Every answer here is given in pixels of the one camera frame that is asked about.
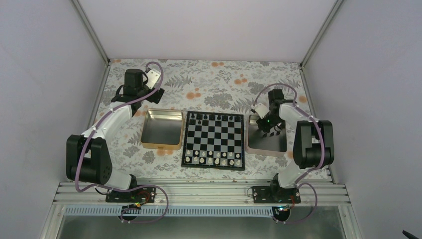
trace gray leaf pattern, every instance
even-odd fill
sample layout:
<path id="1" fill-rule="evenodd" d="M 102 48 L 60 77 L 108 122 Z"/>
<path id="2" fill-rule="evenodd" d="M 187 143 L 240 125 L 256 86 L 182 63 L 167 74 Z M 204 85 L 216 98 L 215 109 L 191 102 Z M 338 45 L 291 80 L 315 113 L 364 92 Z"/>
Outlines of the gray leaf pattern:
<path id="1" fill-rule="evenodd" d="M 116 168 L 141 178 L 180 179 L 271 179 L 292 163 L 291 151 L 295 129 L 287 127 L 288 153 L 283 157 L 245 154 L 245 171 L 202 168 L 182 168 L 182 149 L 177 151 L 146 149 L 140 143 L 146 111 L 177 109 L 186 111 L 225 112 L 250 114 L 256 95 L 268 84 L 280 82 L 294 87 L 299 99 L 306 98 L 297 63 L 251 61 L 191 61 L 114 59 L 101 98 L 96 120 L 107 111 L 117 88 L 123 84 L 126 69 L 145 69 L 149 61 L 157 61 L 164 69 L 162 88 L 165 93 L 159 104 L 144 101 L 142 107 L 116 133 L 109 152 Z M 286 98 L 293 92 L 283 89 Z M 268 103 L 266 93 L 258 102 Z M 309 112 L 308 102 L 298 101 Z M 326 179 L 326 170 L 313 172 L 308 178 Z"/>
<path id="2" fill-rule="evenodd" d="M 212 97 L 208 96 L 205 98 L 204 103 L 211 107 L 220 107 L 223 110 L 230 108 L 229 101 L 232 101 L 233 98 L 228 93 L 214 94 Z"/>
<path id="3" fill-rule="evenodd" d="M 264 84 L 256 83 L 256 82 L 249 82 L 248 83 L 249 92 L 251 94 L 257 95 L 259 94 L 262 89 L 265 87 Z"/>
<path id="4" fill-rule="evenodd" d="M 155 160 L 154 152 L 152 151 L 146 152 L 144 156 L 142 157 L 142 160 L 144 160 L 145 163 L 153 163 Z"/>
<path id="5" fill-rule="evenodd" d="M 139 152 L 140 149 L 137 148 L 136 146 L 131 146 L 130 148 L 127 148 L 124 150 L 123 155 L 131 158 L 136 152 Z"/>

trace gold metal tray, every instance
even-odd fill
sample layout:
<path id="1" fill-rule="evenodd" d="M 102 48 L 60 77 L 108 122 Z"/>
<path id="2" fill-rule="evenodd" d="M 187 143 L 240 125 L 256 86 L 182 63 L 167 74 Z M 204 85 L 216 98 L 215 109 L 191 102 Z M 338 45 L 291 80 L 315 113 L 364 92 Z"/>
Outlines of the gold metal tray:
<path id="1" fill-rule="evenodd" d="M 182 111 L 149 109 L 141 133 L 142 146 L 179 150 L 182 147 L 184 121 Z"/>

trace black mounting bracket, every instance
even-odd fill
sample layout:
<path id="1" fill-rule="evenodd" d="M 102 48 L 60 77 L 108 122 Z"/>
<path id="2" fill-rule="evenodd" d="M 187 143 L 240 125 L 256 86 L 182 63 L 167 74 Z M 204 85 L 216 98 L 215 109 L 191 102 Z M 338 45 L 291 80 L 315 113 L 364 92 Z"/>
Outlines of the black mounting bracket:
<path id="1" fill-rule="evenodd" d="M 278 183 L 278 174 L 273 177 L 270 186 L 253 186 L 252 196 L 254 203 L 300 203 L 301 195 L 298 188 L 282 188 Z"/>
<path id="2" fill-rule="evenodd" d="M 301 197 L 299 194 L 299 189 L 297 188 L 280 188 L 279 195 L 275 195 L 271 192 L 270 186 L 253 186 L 252 187 L 253 203 L 293 203 L 292 198 L 295 200 L 295 203 L 301 202 Z"/>
<path id="3" fill-rule="evenodd" d="M 154 203 L 155 195 L 156 189 L 153 187 L 140 188 L 128 193 L 111 191 L 107 193 L 105 201 L 108 203 Z"/>

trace white wall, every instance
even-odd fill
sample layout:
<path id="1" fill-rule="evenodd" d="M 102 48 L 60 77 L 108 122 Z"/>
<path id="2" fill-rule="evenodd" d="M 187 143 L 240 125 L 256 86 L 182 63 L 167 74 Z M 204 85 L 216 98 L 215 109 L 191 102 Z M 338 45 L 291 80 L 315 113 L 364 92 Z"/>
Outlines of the white wall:
<path id="1" fill-rule="evenodd" d="M 80 0 L 110 58 L 301 62 L 335 0 Z"/>
<path id="2" fill-rule="evenodd" d="M 422 1 L 347 0 L 306 66 L 365 238 L 422 238 Z"/>
<path id="3" fill-rule="evenodd" d="M 69 0 L 0 7 L 0 237 L 38 238 L 105 64 Z"/>

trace cable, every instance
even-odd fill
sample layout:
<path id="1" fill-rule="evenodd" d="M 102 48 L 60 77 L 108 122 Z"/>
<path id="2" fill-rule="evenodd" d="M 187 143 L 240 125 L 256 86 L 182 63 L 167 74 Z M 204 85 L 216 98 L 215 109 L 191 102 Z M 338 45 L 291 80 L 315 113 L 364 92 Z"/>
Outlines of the cable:
<path id="1" fill-rule="evenodd" d="M 250 197 L 250 198 L 253 198 L 253 194 L 252 194 L 252 196 L 250 196 L 249 194 L 248 194 L 248 192 L 249 192 L 249 189 L 251 189 L 252 187 L 250 187 L 250 188 L 248 188 L 248 190 L 246 190 L 246 195 L 248 196 L 248 197 Z"/>
<path id="2" fill-rule="evenodd" d="M 304 217 L 304 218 L 302 218 L 300 220 L 294 221 L 294 222 L 283 222 L 283 224 L 298 224 L 298 223 L 302 223 L 302 222 L 308 220 L 315 213 L 315 209 L 317 208 L 317 205 L 318 205 L 317 192 L 316 192 L 315 188 L 311 184 L 309 184 L 309 183 L 301 183 L 298 186 L 298 188 L 301 188 L 303 185 L 310 186 L 312 188 L 312 191 L 314 192 L 314 195 L 315 195 L 315 206 L 314 206 L 314 208 L 312 208 L 311 213 L 309 213 L 306 217 Z M 278 220 L 274 216 L 272 216 L 272 218 L 273 218 L 274 221 L 276 221 L 276 223 L 278 223 Z"/>
<path id="3" fill-rule="evenodd" d="M 136 100 L 133 100 L 133 101 L 129 101 L 129 102 L 124 103 L 124 104 L 121 104 L 119 106 L 116 106 L 116 107 L 114 107 L 113 109 L 111 109 L 110 111 L 108 111 L 107 113 L 104 114 L 104 116 L 95 125 L 94 130 L 90 133 L 90 135 L 88 135 L 88 137 L 87 137 L 87 139 L 86 139 L 86 141 L 84 143 L 84 146 L 82 147 L 82 153 L 79 156 L 78 167 L 76 168 L 76 175 L 75 175 L 75 188 L 76 188 L 76 191 L 78 191 L 80 193 L 82 193 L 82 192 L 84 192 L 84 191 L 86 191 L 89 188 L 94 187 L 94 186 L 97 186 L 97 187 L 100 187 L 100 188 L 109 189 L 109 190 L 114 190 L 114 191 L 122 192 L 122 193 L 132 192 L 132 191 L 138 190 L 140 188 L 144 188 L 144 187 L 153 187 L 153 188 L 159 189 L 161 192 L 163 192 L 164 196 L 166 197 L 166 210 L 164 211 L 163 215 L 159 216 L 158 218 L 156 218 L 154 220 L 151 220 L 151 221 L 146 221 L 146 222 L 143 222 L 143 223 L 156 222 L 156 221 L 162 219 L 166 215 L 166 213 L 167 213 L 167 211 L 169 209 L 169 197 L 167 196 L 166 192 L 162 188 L 160 188 L 160 187 L 158 187 L 156 185 L 142 185 L 142 186 L 138 186 L 138 187 L 135 187 L 135 188 L 132 188 L 132 189 L 122 190 L 122 189 L 116 189 L 116 188 L 112 188 L 112 187 L 108 187 L 108 186 L 104 186 L 104 185 L 99 185 L 99 184 L 93 183 L 93 184 L 90 184 L 90 185 L 86 186 L 85 188 L 81 189 L 81 188 L 79 188 L 79 175 L 81 173 L 82 162 L 84 160 L 84 155 L 85 155 L 85 152 L 87 150 L 88 144 L 89 144 L 89 142 L 91 141 L 92 137 L 94 136 L 94 134 L 96 132 L 95 129 L 96 128 L 99 128 L 101 126 L 101 123 L 103 123 L 103 121 L 109 115 L 111 115 L 114 111 L 116 111 L 116 110 L 118 110 L 118 109 L 120 109 L 122 107 L 131 105 L 133 103 L 142 101 L 142 100 L 150 97 L 151 95 L 153 95 L 155 92 L 157 92 L 160 89 L 161 84 L 163 83 L 163 79 L 164 79 L 164 70 L 161 67 L 161 65 L 158 62 L 155 62 L 155 61 L 148 62 L 145 65 L 145 68 L 148 68 L 148 66 L 151 65 L 151 64 L 155 64 L 155 65 L 158 66 L 158 68 L 160 68 L 161 75 L 160 75 L 160 81 L 158 82 L 157 87 L 153 91 L 151 91 L 149 94 L 147 94 L 146 96 L 141 97 L 141 98 L 136 99 Z"/>
<path id="4" fill-rule="evenodd" d="M 158 186 L 155 186 L 155 185 L 143 185 L 143 186 L 136 187 L 135 189 L 139 189 L 139 188 L 143 188 L 143 187 L 155 187 L 155 188 L 159 189 L 161 192 L 163 192 L 164 196 L 166 197 L 166 209 L 164 210 L 163 214 L 161 216 L 157 217 L 156 219 L 152 219 L 152 220 L 149 220 L 149 221 L 131 222 L 131 221 L 128 221 L 128 220 L 124 219 L 123 218 L 123 214 L 125 212 L 129 211 L 129 210 L 134 209 L 134 208 L 127 208 L 127 209 L 121 211 L 121 213 L 120 213 L 120 219 L 121 219 L 121 222 L 122 223 L 134 223 L 134 224 L 154 223 L 154 222 L 157 222 L 160 219 L 162 219 L 166 215 L 167 211 L 169 210 L 169 197 L 168 197 L 167 193 L 162 188 L 160 188 Z"/>
<path id="5" fill-rule="evenodd" d="M 307 171 L 305 171 L 299 178 L 297 178 L 296 179 L 296 181 L 295 181 L 295 183 L 297 184 L 299 181 L 301 181 L 304 177 L 306 177 L 306 175 L 308 175 L 310 172 L 312 172 L 312 171 L 314 171 L 314 170 L 318 170 L 318 169 L 320 169 L 321 167 L 322 167 L 322 165 L 324 164 L 324 158 L 325 158 L 325 145 L 324 145 L 324 140 L 323 140 L 323 138 L 322 138 L 322 133 L 321 133 L 321 128 L 318 126 L 318 123 L 315 121 L 315 119 L 314 119 L 314 117 L 313 116 L 310 116 L 310 115 L 308 115 L 305 111 L 303 111 L 301 108 L 299 108 L 299 106 L 296 104 L 296 97 L 298 96 L 298 92 L 296 92 L 296 90 L 295 90 L 295 88 L 293 88 L 293 87 L 291 87 L 291 86 L 289 86 L 289 85 L 287 85 L 287 84 L 284 84 L 284 83 L 274 83 L 274 84 L 271 84 L 271 85 L 268 85 L 268 86 L 266 86 L 264 89 L 262 89 L 262 91 L 261 92 L 259 92 L 259 94 L 258 94 L 258 96 L 256 97 L 256 99 L 254 100 L 254 102 L 253 102 L 253 104 L 252 104 L 252 106 L 255 106 L 255 104 L 256 104 L 256 102 L 257 102 L 257 100 L 258 100 L 258 98 L 259 98 L 259 96 L 266 90 L 266 89 L 268 89 L 269 87 L 271 87 L 271 86 L 285 86 L 285 87 L 287 87 L 287 88 L 289 88 L 289 89 L 291 89 L 294 93 L 295 93 L 295 97 L 293 98 L 293 102 L 292 102 L 292 105 L 293 105 L 293 107 L 300 113 L 300 114 L 302 114 L 303 116 L 305 116 L 305 117 L 307 117 L 307 118 L 309 118 L 313 123 L 314 123 L 314 125 L 315 125 L 315 129 L 316 129 L 316 131 L 317 131 L 317 133 L 318 133 L 318 137 L 319 137 L 319 142 L 320 142 L 320 145 L 321 145 L 321 160 L 319 161 L 319 164 L 318 164 L 318 166 L 317 167 L 315 167 L 315 168 L 311 168 L 311 169 L 309 169 L 309 170 L 307 170 Z"/>
<path id="6" fill-rule="evenodd" d="M 292 195 L 290 195 L 290 199 L 292 199 L 292 207 L 290 208 L 290 209 L 292 209 L 292 208 L 294 208 L 295 207 L 295 198 L 292 196 Z"/>
<path id="7" fill-rule="evenodd" d="M 101 195 L 107 195 L 107 193 L 102 193 L 102 192 L 100 192 L 97 188 L 95 188 L 95 191 L 96 191 L 97 193 L 101 194 Z"/>

